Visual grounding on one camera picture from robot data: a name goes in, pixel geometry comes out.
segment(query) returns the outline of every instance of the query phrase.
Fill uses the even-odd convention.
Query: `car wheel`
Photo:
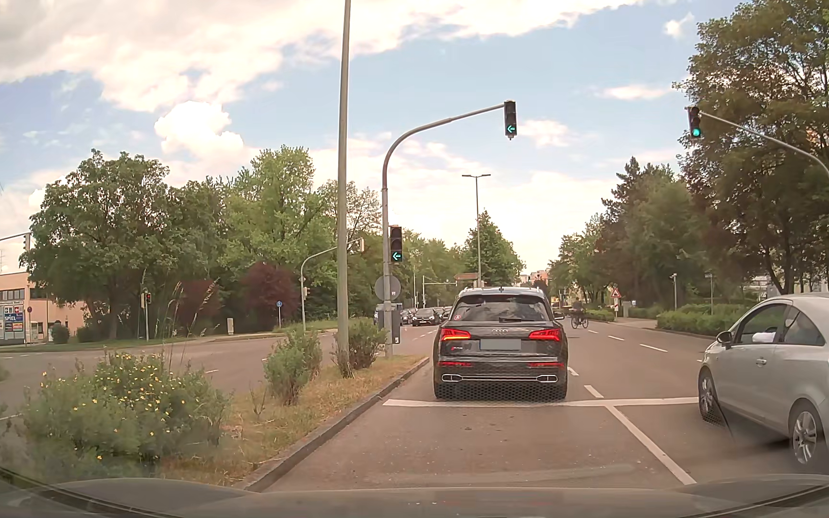
[[[825,473],[829,452],[817,409],[808,401],[800,401],[789,413],[789,427],[792,462],[805,473]]]
[[[719,408],[719,396],[715,392],[715,380],[708,369],[699,371],[699,415],[714,425],[724,423]]]

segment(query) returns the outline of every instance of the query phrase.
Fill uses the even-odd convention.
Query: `car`
[[[568,393],[568,338],[538,288],[466,288],[434,337],[434,395],[505,384]]]
[[[697,389],[704,420],[747,418],[789,438],[801,471],[827,471],[829,292],[755,305],[706,349]]]
[[[440,315],[434,308],[421,308],[414,313],[412,325],[437,325],[440,324]]]

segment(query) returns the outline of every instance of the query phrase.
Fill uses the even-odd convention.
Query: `black suv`
[[[568,393],[568,338],[539,288],[466,288],[434,338],[434,395],[457,387],[513,384]]]

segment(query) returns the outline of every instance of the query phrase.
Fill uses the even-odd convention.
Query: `windshield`
[[[803,474],[829,0],[0,0],[9,512]]]

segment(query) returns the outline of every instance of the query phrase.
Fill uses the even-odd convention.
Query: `car door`
[[[720,352],[713,368],[720,400],[763,424],[774,406],[774,398],[766,392],[767,377],[788,307],[787,300],[776,300],[750,312],[735,329],[731,347]]]

